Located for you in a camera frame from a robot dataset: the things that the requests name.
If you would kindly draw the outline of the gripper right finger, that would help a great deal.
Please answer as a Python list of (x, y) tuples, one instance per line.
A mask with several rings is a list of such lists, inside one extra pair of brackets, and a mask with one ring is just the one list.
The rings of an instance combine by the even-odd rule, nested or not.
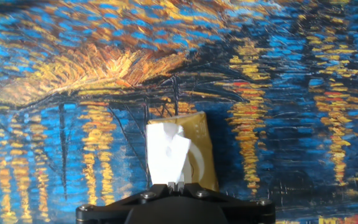
[(229, 223), (275, 223), (275, 204), (267, 198), (240, 200), (238, 198), (209, 190), (200, 184), (176, 184), (179, 196), (190, 197), (217, 205)]

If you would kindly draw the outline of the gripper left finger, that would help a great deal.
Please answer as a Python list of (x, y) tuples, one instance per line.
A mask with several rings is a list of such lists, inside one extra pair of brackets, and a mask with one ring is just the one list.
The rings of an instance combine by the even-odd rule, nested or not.
[(126, 220), (129, 212), (139, 205), (169, 197), (177, 189), (174, 182), (155, 184), (151, 188), (105, 206), (83, 204), (76, 208), (75, 223), (119, 223)]

